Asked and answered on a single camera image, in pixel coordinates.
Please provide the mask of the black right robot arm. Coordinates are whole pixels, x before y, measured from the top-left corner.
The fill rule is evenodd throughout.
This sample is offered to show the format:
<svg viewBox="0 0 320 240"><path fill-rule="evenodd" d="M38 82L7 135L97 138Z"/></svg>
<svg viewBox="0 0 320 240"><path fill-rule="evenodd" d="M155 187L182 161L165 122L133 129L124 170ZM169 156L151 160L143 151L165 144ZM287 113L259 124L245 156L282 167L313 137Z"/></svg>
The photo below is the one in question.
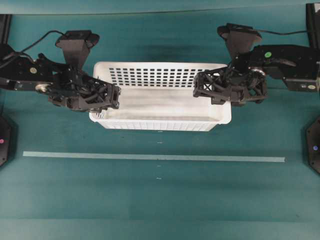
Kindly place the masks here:
<svg viewBox="0 0 320 240"><path fill-rule="evenodd" d="M198 72L193 96L211 104L241 107L268 97L267 77L296 92L320 91L320 51L300 45L258 45L237 54L225 67Z"/></svg>

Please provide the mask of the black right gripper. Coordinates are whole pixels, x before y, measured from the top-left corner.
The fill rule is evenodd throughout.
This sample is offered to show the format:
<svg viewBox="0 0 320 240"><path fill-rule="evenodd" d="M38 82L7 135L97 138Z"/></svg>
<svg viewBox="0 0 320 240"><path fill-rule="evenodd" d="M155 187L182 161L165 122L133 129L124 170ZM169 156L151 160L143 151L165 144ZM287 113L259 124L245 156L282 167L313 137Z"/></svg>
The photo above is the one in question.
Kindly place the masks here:
<svg viewBox="0 0 320 240"><path fill-rule="evenodd" d="M266 74L259 68L252 70L248 63L248 56L236 56L226 67L198 72L193 96L210 98L212 105L261 104L267 98Z"/></svg>

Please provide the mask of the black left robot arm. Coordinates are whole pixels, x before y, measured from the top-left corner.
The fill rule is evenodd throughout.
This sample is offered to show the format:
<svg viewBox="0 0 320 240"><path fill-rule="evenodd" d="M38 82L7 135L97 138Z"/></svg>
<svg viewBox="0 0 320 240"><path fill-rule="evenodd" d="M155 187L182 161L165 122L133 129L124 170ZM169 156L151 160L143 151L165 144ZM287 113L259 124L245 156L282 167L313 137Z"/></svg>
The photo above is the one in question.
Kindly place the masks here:
<svg viewBox="0 0 320 240"><path fill-rule="evenodd" d="M90 52L87 44L63 43L60 47L65 63L51 61L42 53L33 60L8 44L1 44L0 87L10 91L34 91L46 95L53 105L76 112L118 109L120 87L82 70Z"/></svg>

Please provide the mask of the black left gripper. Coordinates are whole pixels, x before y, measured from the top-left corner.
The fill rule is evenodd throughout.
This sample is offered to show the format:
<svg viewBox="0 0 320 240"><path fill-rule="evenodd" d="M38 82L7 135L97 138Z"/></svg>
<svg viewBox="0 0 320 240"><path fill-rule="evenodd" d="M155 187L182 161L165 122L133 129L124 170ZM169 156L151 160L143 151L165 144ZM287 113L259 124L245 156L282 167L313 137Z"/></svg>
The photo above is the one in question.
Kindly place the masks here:
<svg viewBox="0 0 320 240"><path fill-rule="evenodd" d="M48 100L75 112L101 112L118 109L121 89L114 84L93 78L76 67L68 66L54 76L48 87Z"/></svg>

